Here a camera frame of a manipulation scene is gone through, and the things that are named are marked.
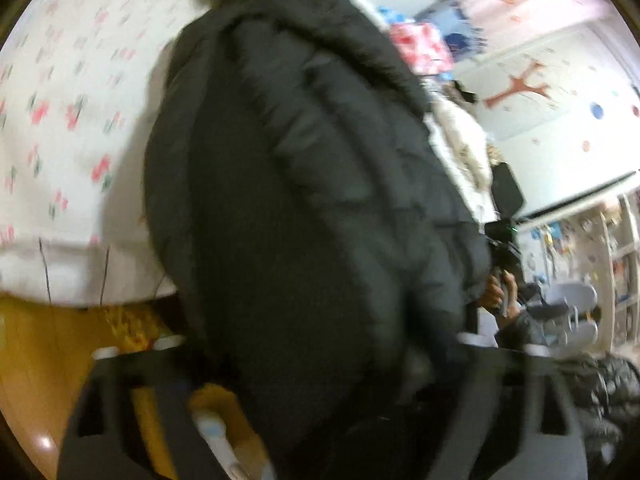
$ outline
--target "black coat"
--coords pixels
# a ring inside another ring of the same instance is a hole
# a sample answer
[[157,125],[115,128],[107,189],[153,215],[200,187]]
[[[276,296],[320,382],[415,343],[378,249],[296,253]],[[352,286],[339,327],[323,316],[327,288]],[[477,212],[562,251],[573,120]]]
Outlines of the black coat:
[[482,293],[488,250],[427,110],[348,0],[223,0],[177,42],[148,225],[279,473],[312,478],[392,402],[409,339],[446,372]]

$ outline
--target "chair backrest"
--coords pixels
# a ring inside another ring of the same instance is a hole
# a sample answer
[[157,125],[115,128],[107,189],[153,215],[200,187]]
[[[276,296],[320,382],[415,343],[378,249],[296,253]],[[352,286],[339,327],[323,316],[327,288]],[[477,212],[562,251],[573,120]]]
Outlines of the chair backrest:
[[598,304],[598,294],[593,285],[581,282],[554,283],[545,293],[545,301],[549,304],[566,301],[583,314],[591,312]]

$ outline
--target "wooden floor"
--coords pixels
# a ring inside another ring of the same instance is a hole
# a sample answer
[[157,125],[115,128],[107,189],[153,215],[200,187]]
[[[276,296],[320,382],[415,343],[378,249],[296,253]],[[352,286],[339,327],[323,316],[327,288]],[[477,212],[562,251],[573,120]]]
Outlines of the wooden floor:
[[[56,478],[66,420],[92,365],[92,352],[105,346],[130,350],[108,319],[102,309],[56,308],[0,298],[0,410],[22,448],[49,480]],[[154,468],[175,479],[152,392],[137,391],[134,402]],[[222,417],[232,446],[245,455],[247,468],[259,477],[264,452],[235,397],[210,386],[197,393],[193,403]]]

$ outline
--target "floor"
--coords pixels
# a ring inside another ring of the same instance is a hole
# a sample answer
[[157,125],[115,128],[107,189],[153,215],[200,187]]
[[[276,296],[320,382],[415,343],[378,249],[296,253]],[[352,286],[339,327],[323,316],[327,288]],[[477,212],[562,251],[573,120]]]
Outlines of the floor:
[[[56,478],[66,420],[91,367],[92,352],[105,346],[142,349],[163,331],[146,306],[78,310],[0,298],[0,411],[47,480]],[[152,391],[137,390],[133,397],[155,470],[175,479]],[[259,478],[264,451],[236,398],[208,386],[192,403],[220,415],[237,455]]]

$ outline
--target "blue dot sticker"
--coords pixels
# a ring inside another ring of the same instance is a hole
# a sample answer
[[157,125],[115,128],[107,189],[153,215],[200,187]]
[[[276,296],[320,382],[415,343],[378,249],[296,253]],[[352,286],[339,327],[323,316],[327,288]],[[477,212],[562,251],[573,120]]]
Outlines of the blue dot sticker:
[[604,110],[602,109],[602,106],[597,103],[591,103],[591,113],[597,120],[604,117]]

